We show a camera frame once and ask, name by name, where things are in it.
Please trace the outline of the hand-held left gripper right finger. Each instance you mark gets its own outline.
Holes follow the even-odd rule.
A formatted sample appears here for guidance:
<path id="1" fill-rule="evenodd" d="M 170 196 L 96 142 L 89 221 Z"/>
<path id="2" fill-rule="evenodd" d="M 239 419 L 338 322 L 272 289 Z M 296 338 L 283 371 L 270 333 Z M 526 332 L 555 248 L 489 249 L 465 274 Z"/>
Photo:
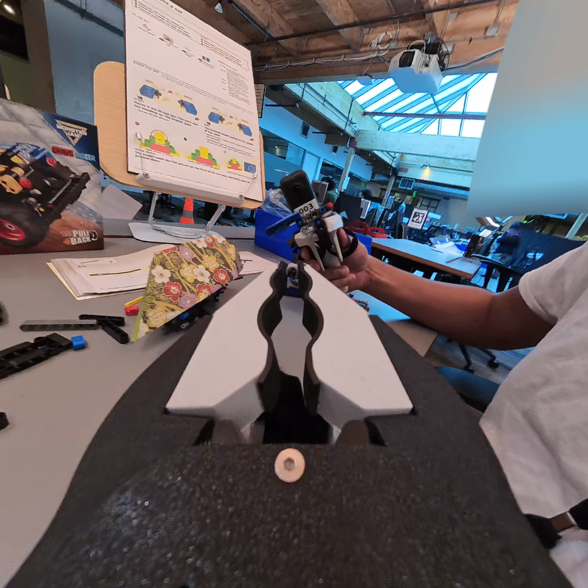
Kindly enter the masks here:
<path id="1" fill-rule="evenodd" d="M 349 422 L 410 414 L 413 403 L 369 314 L 307 264 L 298 264 L 298 285 L 311 337 L 305 405 L 327 423 L 328 442 Z"/>

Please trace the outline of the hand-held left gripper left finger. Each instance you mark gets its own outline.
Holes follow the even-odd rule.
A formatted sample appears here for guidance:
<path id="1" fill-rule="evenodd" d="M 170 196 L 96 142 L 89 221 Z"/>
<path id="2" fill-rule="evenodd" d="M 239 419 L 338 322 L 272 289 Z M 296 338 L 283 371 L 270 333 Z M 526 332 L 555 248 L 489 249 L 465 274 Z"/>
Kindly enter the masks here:
<path id="1" fill-rule="evenodd" d="M 213 314 L 166 404 L 169 413 L 242 429 L 276 408 L 282 372 L 272 334 L 282 320 L 287 267 L 264 271 Z"/>

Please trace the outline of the person's right forearm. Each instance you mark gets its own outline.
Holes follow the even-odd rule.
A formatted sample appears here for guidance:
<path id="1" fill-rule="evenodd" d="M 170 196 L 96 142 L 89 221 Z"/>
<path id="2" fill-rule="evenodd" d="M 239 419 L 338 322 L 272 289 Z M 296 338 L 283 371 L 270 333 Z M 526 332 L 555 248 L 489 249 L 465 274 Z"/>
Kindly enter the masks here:
<path id="1" fill-rule="evenodd" d="M 533 312 L 518 288 L 492 293 L 427 280 L 369 256 L 361 289 L 452 341 L 496 350 L 536 346 L 553 325 Z"/>

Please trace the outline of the lego instruction booklet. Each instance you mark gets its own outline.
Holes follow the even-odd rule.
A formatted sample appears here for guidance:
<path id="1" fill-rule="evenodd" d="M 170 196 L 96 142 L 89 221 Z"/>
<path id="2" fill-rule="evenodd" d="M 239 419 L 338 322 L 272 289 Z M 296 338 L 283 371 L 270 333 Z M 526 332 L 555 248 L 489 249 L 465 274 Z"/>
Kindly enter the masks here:
<path id="1" fill-rule="evenodd" d="M 76 299 L 144 291 L 153 255 L 169 245 L 174 244 L 114 257 L 54 259 L 49 266 Z M 238 252 L 243 263 L 238 278 L 277 268 L 273 261 L 251 252 Z"/>

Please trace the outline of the pile of black blue lego beams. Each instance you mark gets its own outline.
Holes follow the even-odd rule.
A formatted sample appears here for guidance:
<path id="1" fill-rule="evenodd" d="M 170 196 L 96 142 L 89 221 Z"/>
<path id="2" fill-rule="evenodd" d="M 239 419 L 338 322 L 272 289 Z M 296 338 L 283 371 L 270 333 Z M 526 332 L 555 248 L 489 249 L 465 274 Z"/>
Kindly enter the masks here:
<path id="1" fill-rule="evenodd" d="M 27 320 L 21 323 L 25 333 L 40 334 L 1 350 L 1 380 L 27 371 L 70 350 L 86 349 L 84 335 L 78 332 L 101 330 L 119 344 L 130 342 L 123 316 L 83 313 L 77 319 Z"/>

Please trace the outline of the lego set box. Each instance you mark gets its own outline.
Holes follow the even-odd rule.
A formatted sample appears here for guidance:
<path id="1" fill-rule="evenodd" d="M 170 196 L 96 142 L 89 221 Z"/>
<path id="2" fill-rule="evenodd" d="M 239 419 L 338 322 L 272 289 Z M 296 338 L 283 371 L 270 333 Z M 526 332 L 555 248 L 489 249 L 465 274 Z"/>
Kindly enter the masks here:
<path id="1" fill-rule="evenodd" d="M 1 255 L 99 251 L 95 125 L 1 99 Z"/>

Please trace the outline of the person's right hand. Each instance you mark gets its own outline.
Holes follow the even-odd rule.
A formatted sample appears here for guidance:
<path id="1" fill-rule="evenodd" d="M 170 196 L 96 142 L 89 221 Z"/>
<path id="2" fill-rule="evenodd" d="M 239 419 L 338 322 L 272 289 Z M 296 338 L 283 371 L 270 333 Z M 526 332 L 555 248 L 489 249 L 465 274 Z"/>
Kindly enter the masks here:
<path id="1" fill-rule="evenodd" d="M 333 283 L 335 287 L 341 290 L 347 288 L 349 292 L 364 290 L 368 283 L 369 261 L 371 259 L 367 249 L 355 236 L 351 237 L 350 232 L 346 229 L 338 229 L 337 238 L 344 254 L 347 254 L 353 249 L 353 245 L 356 245 L 355 250 L 344 257 L 339 266 L 321 269 L 320 264 L 307 246 L 300 249 L 300 257 L 306 264 Z"/>

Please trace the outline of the clear plastic bag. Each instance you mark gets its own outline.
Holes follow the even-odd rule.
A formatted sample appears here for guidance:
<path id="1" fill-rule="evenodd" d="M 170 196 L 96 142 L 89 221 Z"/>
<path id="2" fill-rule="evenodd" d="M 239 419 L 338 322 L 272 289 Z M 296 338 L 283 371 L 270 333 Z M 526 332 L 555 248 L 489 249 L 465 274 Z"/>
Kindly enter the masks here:
<path id="1" fill-rule="evenodd" d="M 265 212 L 280 218 L 287 217 L 293 213 L 282 193 L 282 190 L 278 187 L 267 191 L 262 209 Z"/>

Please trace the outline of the blue storage bin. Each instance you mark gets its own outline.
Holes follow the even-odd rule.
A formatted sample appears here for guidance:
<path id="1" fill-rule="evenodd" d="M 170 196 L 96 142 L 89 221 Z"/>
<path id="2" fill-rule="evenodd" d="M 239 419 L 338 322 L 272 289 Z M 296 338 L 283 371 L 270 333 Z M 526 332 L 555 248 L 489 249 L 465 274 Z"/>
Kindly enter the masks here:
<path id="1" fill-rule="evenodd" d="M 272 212 L 267 212 L 263 209 L 257 210 L 255 214 L 254 242 L 261 248 L 278 253 L 282 256 L 286 256 L 279 252 L 284 250 L 287 254 L 292 253 L 292 248 L 288 245 L 288 243 L 290 239 L 293 238 L 294 234 L 298 231 L 297 225 L 293 224 L 284 231 L 275 233 L 273 235 L 269 235 L 266 232 L 269 226 L 281 221 L 282 219 L 283 217 L 280 217 L 279 215 L 276 215 Z"/>

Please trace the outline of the floral patterned paper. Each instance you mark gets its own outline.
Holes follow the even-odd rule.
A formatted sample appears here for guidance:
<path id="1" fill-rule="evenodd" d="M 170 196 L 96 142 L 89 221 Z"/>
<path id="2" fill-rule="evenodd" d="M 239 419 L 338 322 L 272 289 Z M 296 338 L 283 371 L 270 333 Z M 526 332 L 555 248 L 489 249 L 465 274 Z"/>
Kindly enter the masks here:
<path id="1" fill-rule="evenodd" d="M 234 244 L 209 234 L 153 255 L 130 341 L 163 327 L 238 278 L 243 268 Z"/>

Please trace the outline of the wooden background table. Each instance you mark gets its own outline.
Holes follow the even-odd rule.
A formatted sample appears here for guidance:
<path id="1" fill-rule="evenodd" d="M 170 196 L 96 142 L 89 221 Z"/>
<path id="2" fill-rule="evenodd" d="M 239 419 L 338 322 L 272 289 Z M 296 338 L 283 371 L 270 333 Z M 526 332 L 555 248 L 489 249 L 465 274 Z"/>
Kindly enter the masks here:
<path id="1" fill-rule="evenodd" d="M 376 238 L 371 243 L 371 254 L 396 263 L 402 259 L 411 267 L 422 267 L 423 273 L 449 274 L 471 279 L 481 267 L 481 261 L 434 249 L 408 239 Z"/>

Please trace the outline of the printed instruction sheet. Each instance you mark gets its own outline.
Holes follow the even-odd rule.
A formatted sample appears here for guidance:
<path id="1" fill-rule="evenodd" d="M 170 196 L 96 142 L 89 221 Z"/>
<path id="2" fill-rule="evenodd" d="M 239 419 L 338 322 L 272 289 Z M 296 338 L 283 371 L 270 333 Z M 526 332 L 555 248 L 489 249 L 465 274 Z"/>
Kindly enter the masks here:
<path id="1" fill-rule="evenodd" d="M 171 1 L 125 1 L 128 171 L 230 205 L 264 197 L 250 52 Z"/>

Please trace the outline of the white ceiling projector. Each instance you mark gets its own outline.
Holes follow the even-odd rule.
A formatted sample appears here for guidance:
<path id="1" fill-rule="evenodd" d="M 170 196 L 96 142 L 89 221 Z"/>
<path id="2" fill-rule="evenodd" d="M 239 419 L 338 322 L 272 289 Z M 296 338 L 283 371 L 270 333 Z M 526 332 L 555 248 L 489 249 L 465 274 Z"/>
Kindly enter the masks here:
<path id="1" fill-rule="evenodd" d="M 415 42 L 393 56 L 388 73 L 403 93 L 436 94 L 442 82 L 444 63 L 427 50 L 424 42 Z"/>

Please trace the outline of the person's white shirt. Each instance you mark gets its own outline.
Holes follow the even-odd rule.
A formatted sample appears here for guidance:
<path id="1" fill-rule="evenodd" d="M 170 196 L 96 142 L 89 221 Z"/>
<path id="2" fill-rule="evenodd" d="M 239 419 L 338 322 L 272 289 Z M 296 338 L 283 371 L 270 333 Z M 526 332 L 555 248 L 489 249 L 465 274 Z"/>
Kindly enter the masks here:
<path id="1" fill-rule="evenodd" d="M 524 515 L 587 500 L 587 244 L 523 276 L 519 292 L 552 327 L 481 418 Z"/>

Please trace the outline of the wooden document stand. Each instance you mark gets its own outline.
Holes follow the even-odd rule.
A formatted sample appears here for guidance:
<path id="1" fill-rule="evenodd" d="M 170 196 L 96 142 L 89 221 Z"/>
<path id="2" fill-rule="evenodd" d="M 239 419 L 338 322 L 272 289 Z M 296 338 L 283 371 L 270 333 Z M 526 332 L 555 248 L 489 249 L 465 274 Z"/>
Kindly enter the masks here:
<path id="1" fill-rule="evenodd" d="M 105 219 L 105 236 L 108 238 L 130 238 L 150 243 L 181 243 L 197 238 L 202 233 L 217 232 L 230 240 L 254 240 L 255 228 L 216 225 L 217 219 L 227 205 L 236 205 L 246 210 L 256 210 L 261 207 L 265 198 L 265 163 L 263 153 L 263 137 L 259 135 L 261 149 L 261 163 L 257 179 L 261 181 L 261 200 L 255 201 L 245 197 L 243 200 L 229 196 L 219 196 L 214 193 L 196 194 L 193 187 L 188 192 L 182 192 L 187 184 L 180 184 L 168 176 L 163 180 L 147 184 L 140 182 L 142 174 L 135 175 L 128 172 L 128 144 L 127 144 L 127 115 L 126 115 L 126 70 L 119 62 L 103 62 L 94 70 L 93 74 L 93 104 L 94 122 L 98 129 L 99 161 L 101 170 L 112 179 L 126 187 L 137 187 L 153 190 L 151 208 L 147 221 L 126 221 L 120 217 Z M 181 228 L 179 223 L 162 222 L 154 219 L 155 205 L 162 193 L 177 195 L 182 198 L 195 198 L 198 201 L 211 202 L 217 205 L 217 210 L 208 224 L 189 225 L 185 236 L 177 236 Z"/>

